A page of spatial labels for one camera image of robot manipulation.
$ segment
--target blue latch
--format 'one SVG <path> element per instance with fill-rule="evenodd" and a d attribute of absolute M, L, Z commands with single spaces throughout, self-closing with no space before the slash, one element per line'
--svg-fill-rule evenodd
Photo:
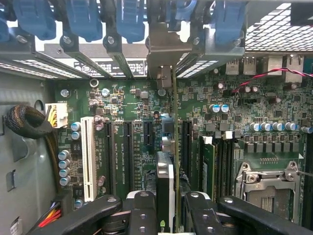
<path fill-rule="evenodd" d="M 170 31 L 180 31 L 181 21 L 190 21 L 197 0 L 173 0 L 166 5 L 166 22 L 169 23 Z"/>
<path fill-rule="evenodd" d="M 245 21 L 246 2 L 215 1 L 213 23 L 215 43 L 225 45 L 239 39 Z"/>
<path fill-rule="evenodd" d="M 0 11 L 0 42 L 7 42 L 10 39 L 9 28 L 6 24 L 4 13 Z"/>
<path fill-rule="evenodd" d="M 19 26 L 40 40 L 56 37 L 56 23 L 47 0 L 13 0 Z"/>
<path fill-rule="evenodd" d="M 145 36 L 144 0 L 117 0 L 116 29 L 128 43 L 140 42 Z"/>
<path fill-rule="evenodd" d="M 102 39 L 102 23 L 96 0 L 66 0 L 71 31 L 87 42 Z"/>

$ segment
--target white pci slot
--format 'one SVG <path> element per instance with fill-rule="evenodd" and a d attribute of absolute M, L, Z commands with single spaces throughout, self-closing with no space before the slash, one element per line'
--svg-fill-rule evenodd
<path fill-rule="evenodd" d="M 93 117 L 81 118 L 81 134 L 85 202 L 92 202 L 97 196 L 96 153 L 94 144 Z"/>

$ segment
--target motherboard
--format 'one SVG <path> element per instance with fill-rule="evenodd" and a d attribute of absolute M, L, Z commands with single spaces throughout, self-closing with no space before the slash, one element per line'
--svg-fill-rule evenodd
<path fill-rule="evenodd" d="M 235 195 L 301 224 L 312 81 L 291 86 L 269 75 L 236 90 L 250 78 L 178 80 L 180 179 L 214 201 Z M 149 79 L 68 80 L 56 83 L 56 100 L 67 104 L 59 165 L 75 208 L 103 194 L 155 191 L 156 154 L 174 125 L 164 123 L 171 90 Z"/>

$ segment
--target green circuit board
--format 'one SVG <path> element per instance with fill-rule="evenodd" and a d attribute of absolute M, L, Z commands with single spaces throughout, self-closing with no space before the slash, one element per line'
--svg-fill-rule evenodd
<path fill-rule="evenodd" d="M 293 91 L 285 91 L 283 80 L 280 77 L 268 77 L 262 80 L 255 80 L 250 86 L 259 88 L 258 92 L 248 94 L 225 95 L 223 90 L 233 90 L 247 79 L 249 76 L 244 75 L 202 75 L 192 80 L 178 80 L 178 109 L 179 109 L 179 146 L 180 158 L 185 154 L 182 149 L 182 139 L 184 138 L 183 125 L 187 121 L 192 125 L 190 133 L 191 148 L 189 164 L 190 172 L 188 173 L 188 181 L 191 190 L 203 190 L 203 159 L 201 160 L 201 143 L 200 136 L 208 135 L 206 124 L 221 123 L 235 133 L 236 141 L 234 149 L 231 150 L 230 165 L 220 163 L 216 165 L 220 159 L 221 145 L 216 144 L 210 151 L 215 155 L 215 164 L 212 166 L 231 169 L 229 176 L 224 178 L 211 178 L 212 172 L 207 172 L 208 178 L 206 182 L 210 182 L 211 188 L 216 180 L 234 180 L 242 161 L 250 161 L 254 169 L 285 169 L 289 161 L 294 160 L 298 163 L 299 170 L 305 170 L 305 153 L 304 143 L 306 134 L 300 133 L 299 129 L 303 119 L 311 122 L 313 95 L 311 93 L 312 82 L 306 81 L 306 84 L 299 86 Z M 217 83 L 223 83 L 223 89 L 216 89 Z M 110 96 L 103 97 L 102 89 L 108 89 Z M 60 95 L 62 89 L 67 89 L 70 96 L 64 98 Z M 136 94 L 136 90 L 148 93 L 148 98 L 141 98 Z M 269 100 L 273 93 L 276 97 L 281 98 L 281 102 L 270 104 Z M 89 100 L 96 99 L 99 101 L 97 107 L 90 107 Z M 171 91 L 167 91 L 166 95 L 159 96 L 157 92 L 157 83 L 153 80 L 99 80 L 97 88 L 91 88 L 89 81 L 72 80 L 58 81 L 56 83 L 56 100 L 57 102 L 66 102 L 68 108 L 68 128 L 59 130 L 59 150 L 73 150 L 71 140 L 70 125 L 73 122 L 80 121 L 82 117 L 93 117 L 97 113 L 97 108 L 104 109 L 103 118 L 112 122 L 113 128 L 113 146 L 114 146 L 114 169 L 115 175 L 109 175 L 109 156 L 108 149 L 104 144 L 104 134 L 102 131 L 95 132 L 96 145 L 96 165 L 97 177 L 105 176 L 106 180 L 103 186 L 98 187 L 98 195 L 104 193 L 116 193 L 121 198 L 126 198 L 130 190 L 143 190 L 146 188 L 146 175 L 151 170 L 155 170 L 155 153 L 161 149 L 161 121 L 154 118 L 154 112 L 159 111 L 160 114 L 171 113 L 173 108 Z M 212 104 L 226 104 L 229 111 L 226 114 L 213 114 L 210 111 Z M 133 172 L 129 165 L 124 161 L 124 137 L 123 124 L 126 121 L 132 121 L 132 138 L 133 138 Z M 143 121 L 151 121 L 153 128 L 153 144 L 147 146 L 144 144 L 144 125 Z M 269 131 L 269 132 L 252 132 L 249 125 L 255 123 L 286 123 L 294 122 L 297 126 L 296 131 Z M 216 129 L 216 134 L 223 134 L 223 131 Z M 244 151 L 244 142 L 285 142 L 291 141 L 299 143 L 299 152 L 297 153 L 257 153 L 247 154 Z M 76 188 L 83 184 L 83 174 L 81 171 L 82 160 L 79 154 L 71 154 L 70 157 L 70 175 L 71 183 L 67 188 Z M 110 184 L 111 178 L 114 177 L 114 187 Z"/>

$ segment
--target white connector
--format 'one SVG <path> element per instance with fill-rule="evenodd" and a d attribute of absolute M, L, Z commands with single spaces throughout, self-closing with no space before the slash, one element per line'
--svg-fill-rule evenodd
<path fill-rule="evenodd" d="M 45 104 L 45 111 L 46 115 L 48 115 L 48 121 L 51 123 L 53 128 L 67 126 L 67 103 Z"/>
<path fill-rule="evenodd" d="M 97 196 L 97 169 L 94 143 L 94 119 L 83 117 L 81 120 L 81 138 L 83 152 L 83 174 L 85 202 L 92 202 Z"/>

